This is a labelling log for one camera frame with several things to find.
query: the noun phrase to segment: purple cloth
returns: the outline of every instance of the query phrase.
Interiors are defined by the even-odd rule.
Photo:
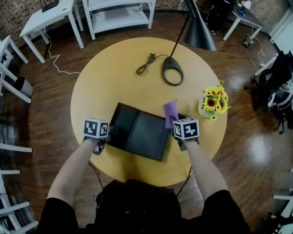
[[[174,120],[179,120],[177,100],[165,104],[163,108],[166,117],[165,128],[172,128],[172,122]]]

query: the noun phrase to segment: person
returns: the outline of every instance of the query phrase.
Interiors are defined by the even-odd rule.
[[[207,17],[207,23],[214,35],[221,36],[219,29],[230,15],[237,0],[213,0],[213,7]]]
[[[216,166],[196,141],[186,140],[184,144],[205,202],[201,216],[183,219],[172,190],[135,180],[114,180],[97,196],[94,223],[79,228],[75,199],[91,153],[98,145],[97,139],[88,138],[72,153],[52,183],[36,233],[251,233]]]

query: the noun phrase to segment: round wooden table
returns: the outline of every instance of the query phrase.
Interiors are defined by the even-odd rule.
[[[79,143],[83,141],[84,119],[111,121],[118,102],[165,117],[163,104],[177,99],[179,113],[199,119],[200,145],[209,158],[214,157],[224,138],[227,114],[219,115],[217,121],[204,119],[198,114],[202,90],[219,84],[207,63],[193,51],[178,45],[173,57],[185,75],[180,86],[173,87],[162,80],[161,67],[165,56],[157,58],[142,76],[135,73],[150,53],[169,55],[173,46],[174,42],[158,38],[124,40],[102,50],[86,65],[78,77],[71,100],[71,120]],[[170,81],[176,79],[173,71],[167,77]],[[136,179],[156,186],[184,181],[191,167],[188,152],[180,151],[172,137],[162,162],[109,145],[100,156],[93,154],[90,161],[116,180]]]

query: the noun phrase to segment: black tablet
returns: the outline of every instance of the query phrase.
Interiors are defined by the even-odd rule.
[[[110,126],[109,145],[162,161],[170,133],[165,118],[118,103]]]

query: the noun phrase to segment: white table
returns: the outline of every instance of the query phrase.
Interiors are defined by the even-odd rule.
[[[233,14],[236,16],[236,20],[234,21],[233,25],[231,26],[230,30],[227,32],[227,34],[224,37],[224,41],[226,41],[229,36],[232,34],[232,32],[234,31],[234,29],[238,26],[238,24],[241,21],[246,21],[248,23],[251,23],[255,26],[257,26],[257,30],[253,33],[253,35],[251,36],[252,39],[254,39],[256,37],[256,35],[259,33],[259,31],[261,31],[261,29],[263,28],[263,26],[261,25],[261,23],[258,21],[258,19],[249,11],[249,9],[245,8],[244,12],[245,12],[245,16],[241,16],[238,13],[238,10],[240,10],[241,7],[239,7],[238,5],[235,5],[233,7]]]
[[[84,48],[83,41],[80,37],[73,16],[73,8],[77,17],[79,28],[81,31],[84,31],[76,0],[60,0],[59,4],[56,7],[48,11],[42,12],[42,10],[39,10],[31,15],[28,22],[24,26],[20,36],[24,38],[25,42],[28,44],[28,46],[42,63],[45,63],[45,59],[42,57],[42,55],[39,53],[39,51],[27,35],[31,32],[39,31],[45,43],[49,44],[49,39],[44,33],[43,28],[64,19],[65,16],[68,16],[69,18],[80,48]]]

